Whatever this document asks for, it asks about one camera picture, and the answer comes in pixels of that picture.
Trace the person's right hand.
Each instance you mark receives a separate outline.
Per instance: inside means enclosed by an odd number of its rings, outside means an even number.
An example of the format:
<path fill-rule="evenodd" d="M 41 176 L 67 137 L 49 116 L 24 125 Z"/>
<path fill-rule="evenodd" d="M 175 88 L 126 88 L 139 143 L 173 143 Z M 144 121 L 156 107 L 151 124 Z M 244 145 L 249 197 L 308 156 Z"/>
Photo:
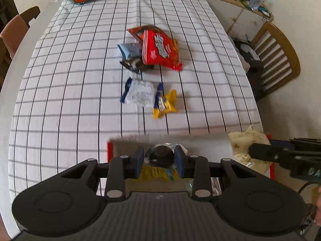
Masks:
<path fill-rule="evenodd" d="M 321 187 L 318 186 L 313 190 L 312 201 L 317 207 L 316 215 L 314 221 L 318 226 L 321 226 Z"/>

